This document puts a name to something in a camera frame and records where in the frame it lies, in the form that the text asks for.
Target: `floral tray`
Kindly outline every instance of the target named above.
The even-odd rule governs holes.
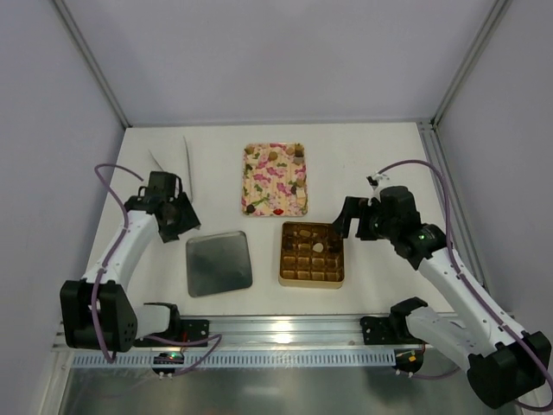
[[[308,212],[304,153],[301,144],[249,144],[245,147],[244,214],[303,216]]]

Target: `gray floor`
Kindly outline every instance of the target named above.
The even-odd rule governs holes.
[[[448,369],[427,358],[426,373]],[[388,368],[291,368],[198,371],[157,380],[148,369],[74,369],[60,410],[64,415],[501,415],[473,394],[464,373],[448,380],[410,380]]]

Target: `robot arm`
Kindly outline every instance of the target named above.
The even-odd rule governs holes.
[[[400,333],[398,337],[407,334],[433,345],[467,373],[473,390],[493,408],[541,386],[545,379],[537,365],[504,326],[510,327],[546,367],[551,352],[548,339],[541,332],[530,335],[510,318],[480,286],[454,249],[466,279],[461,280],[452,265],[446,235],[439,227],[421,222],[413,194],[405,186],[394,186],[388,176],[380,174],[368,180],[373,197],[348,196],[334,222],[335,231],[346,238],[351,219],[359,218],[355,236],[361,240],[389,240],[396,253],[443,294],[466,326],[453,325],[424,301],[413,298],[391,308],[391,326]],[[501,316],[501,326],[484,305]]]
[[[125,294],[138,260],[150,241],[159,234],[163,242],[200,226],[200,221],[181,179],[166,172],[153,171],[147,187],[125,204],[129,225],[121,245],[103,267],[103,259],[112,249],[124,224],[115,232],[102,257],[80,281],[66,281],[60,291],[61,313],[67,345],[72,348],[98,349],[98,336],[91,315],[92,287],[102,269],[99,283],[99,320],[106,346],[113,351],[128,351],[136,339],[158,334],[168,340],[180,340],[180,314],[174,304],[147,303],[133,308]]]

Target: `black mounting bracket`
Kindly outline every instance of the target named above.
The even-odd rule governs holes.
[[[387,317],[365,316],[359,320],[363,334],[363,343],[366,346],[397,346],[417,345],[424,342],[413,337],[407,329],[405,317],[411,311],[428,305],[420,298],[413,297],[402,301],[390,308]],[[398,349],[396,366],[394,368],[404,372],[417,372],[423,366],[423,351],[421,349]]]

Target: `white table surface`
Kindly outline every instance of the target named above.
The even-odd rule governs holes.
[[[196,316],[372,314],[388,312],[393,304],[418,296],[438,312],[452,310],[427,280],[394,253],[389,242],[355,239],[356,220],[350,238],[345,240],[346,270],[341,288],[302,289],[278,283],[283,222],[332,222],[347,195],[371,193],[366,180],[369,174],[398,160],[426,159],[415,123],[132,128],[124,135],[118,163],[147,180],[149,172],[157,169],[149,147],[158,145],[171,151],[175,140],[183,136],[188,142],[193,204],[202,223],[201,230],[185,233],[181,240],[168,244],[160,239],[150,243],[127,290],[134,305],[175,303],[182,315]],[[302,218],[252,218],[241,213],[243,148],[249,143],[274,142],[298,142],[305,146],[308,214]],[[175,173],[182,175],[183,166]],[[423,221],[443,228],[442,211],[429,171],[422,166],[405,166],[390,174],[394,181],[413,192]],[[140,182],[116,170],[111,185],[125,201],[137,192]],[[104,251],[121,219],[116,203],[108,196],[89,265]],[[235,230],[244,231],[248,238],[252,287],[191,298],[187,287],[187,239]]]

